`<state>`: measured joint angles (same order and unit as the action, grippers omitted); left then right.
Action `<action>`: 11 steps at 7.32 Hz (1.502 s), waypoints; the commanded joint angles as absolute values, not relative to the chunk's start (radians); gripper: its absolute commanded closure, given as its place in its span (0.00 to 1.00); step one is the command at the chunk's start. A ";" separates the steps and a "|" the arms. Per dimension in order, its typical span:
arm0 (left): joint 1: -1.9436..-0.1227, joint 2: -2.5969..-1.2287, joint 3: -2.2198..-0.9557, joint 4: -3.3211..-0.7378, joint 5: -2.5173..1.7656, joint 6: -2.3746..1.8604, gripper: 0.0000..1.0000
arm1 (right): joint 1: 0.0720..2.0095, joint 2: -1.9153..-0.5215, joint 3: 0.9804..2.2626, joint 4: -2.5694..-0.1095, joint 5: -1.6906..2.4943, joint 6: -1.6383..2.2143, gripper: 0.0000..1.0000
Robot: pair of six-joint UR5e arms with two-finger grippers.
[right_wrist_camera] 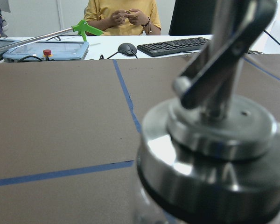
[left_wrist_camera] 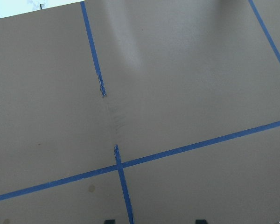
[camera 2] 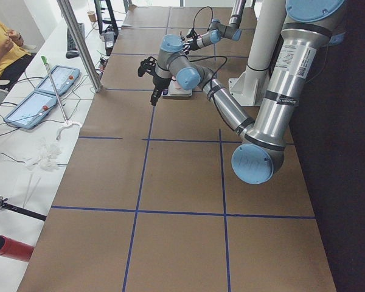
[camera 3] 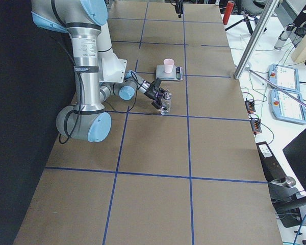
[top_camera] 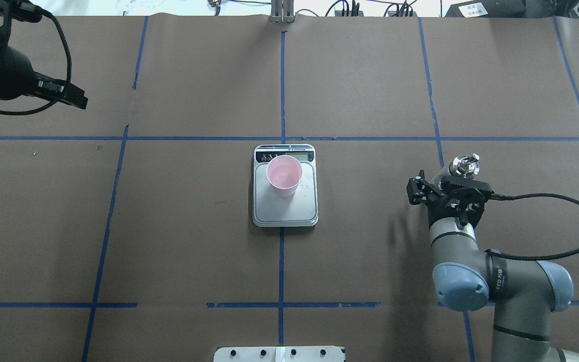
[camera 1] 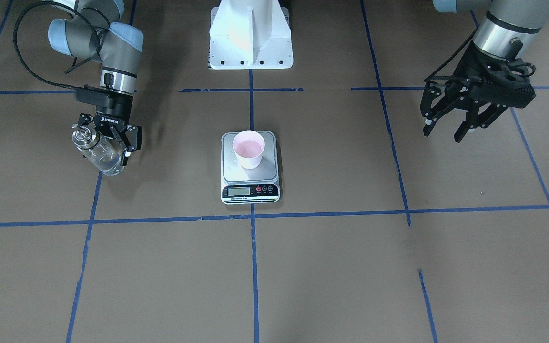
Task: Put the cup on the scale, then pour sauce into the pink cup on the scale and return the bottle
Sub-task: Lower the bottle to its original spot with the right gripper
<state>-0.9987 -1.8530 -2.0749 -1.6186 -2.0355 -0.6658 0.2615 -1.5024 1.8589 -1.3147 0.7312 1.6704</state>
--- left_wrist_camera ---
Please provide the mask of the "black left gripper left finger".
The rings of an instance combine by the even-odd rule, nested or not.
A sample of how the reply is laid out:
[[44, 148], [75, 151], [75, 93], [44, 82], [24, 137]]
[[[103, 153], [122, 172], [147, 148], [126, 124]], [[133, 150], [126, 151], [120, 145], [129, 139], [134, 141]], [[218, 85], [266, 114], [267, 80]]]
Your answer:
[[115, 219], [107, 219], [104, 221], [104, 224], [116, 224], [116, 220]]

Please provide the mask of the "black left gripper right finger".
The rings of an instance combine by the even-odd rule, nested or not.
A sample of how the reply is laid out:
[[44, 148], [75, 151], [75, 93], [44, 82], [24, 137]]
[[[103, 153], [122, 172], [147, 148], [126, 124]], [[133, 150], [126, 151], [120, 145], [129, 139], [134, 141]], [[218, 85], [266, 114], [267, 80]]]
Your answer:
[[208, 222], [205, 219], [196, 219], [195, 224], [208, 224]]

